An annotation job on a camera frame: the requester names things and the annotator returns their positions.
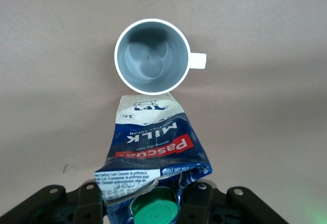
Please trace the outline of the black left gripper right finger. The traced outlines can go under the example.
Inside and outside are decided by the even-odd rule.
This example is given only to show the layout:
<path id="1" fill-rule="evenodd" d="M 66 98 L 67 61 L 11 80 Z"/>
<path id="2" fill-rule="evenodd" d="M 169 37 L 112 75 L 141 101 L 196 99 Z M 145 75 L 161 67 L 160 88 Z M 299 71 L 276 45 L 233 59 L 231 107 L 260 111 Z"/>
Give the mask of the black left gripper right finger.
<path id="1" fill-rule="evenodd" d="M 287 223 L 246 187 L 221 192 L 212 181 L 201 180 L 186 188 L 179 223 Z"/>

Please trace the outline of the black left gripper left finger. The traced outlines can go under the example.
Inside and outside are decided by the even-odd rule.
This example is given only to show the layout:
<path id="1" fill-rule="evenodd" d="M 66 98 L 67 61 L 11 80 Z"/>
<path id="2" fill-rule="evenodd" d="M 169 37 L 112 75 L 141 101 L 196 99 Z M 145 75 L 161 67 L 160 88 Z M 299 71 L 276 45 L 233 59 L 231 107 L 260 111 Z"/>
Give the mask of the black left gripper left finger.
<path id="1" fill-rule="evenodd" d="M 1 216 L 1 223 L 103 223 L 104 203 L 95 180 L 74 191 L 48 185 Z"/>

